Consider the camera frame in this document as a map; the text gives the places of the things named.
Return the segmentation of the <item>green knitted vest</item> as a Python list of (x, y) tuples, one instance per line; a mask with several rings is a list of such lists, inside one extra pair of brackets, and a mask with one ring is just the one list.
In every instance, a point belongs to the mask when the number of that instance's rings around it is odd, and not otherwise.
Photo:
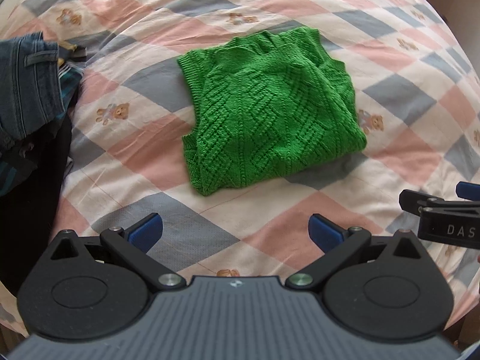
[(290, 176), (366, 147), (352, 79), (315, 28), (236, 37), (177, 62), (195, 117), (183, 138), (186, 166), (204, 196)]

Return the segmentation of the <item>dark clothes pile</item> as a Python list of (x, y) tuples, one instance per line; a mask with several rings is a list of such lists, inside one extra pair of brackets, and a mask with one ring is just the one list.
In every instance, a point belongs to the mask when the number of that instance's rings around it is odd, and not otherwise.
[(84, 75), (85, 48), (53, 42), (65, 111), (10, 149), (1, 147), (1, 283), (13, 295), (49, 243)]

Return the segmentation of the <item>checkered bear bed quilt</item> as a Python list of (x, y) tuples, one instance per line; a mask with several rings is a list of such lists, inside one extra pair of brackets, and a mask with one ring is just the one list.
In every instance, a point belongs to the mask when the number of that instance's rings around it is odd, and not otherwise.
[(319, 213), (415, 229), (405, 189), (479, 181), (479, 78), (425, 0), (24, 0), (4, 39), (87, 61), (54, 230), (149, 213), (183, 275), (286, 277)]

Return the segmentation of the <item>blue denim jeans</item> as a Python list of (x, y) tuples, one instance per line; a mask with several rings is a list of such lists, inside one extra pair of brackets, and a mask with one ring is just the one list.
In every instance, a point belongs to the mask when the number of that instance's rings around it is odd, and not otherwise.
[(10, 149), (65, 111), (59, 46), (41, 32), (1, 41), (1, 147)]

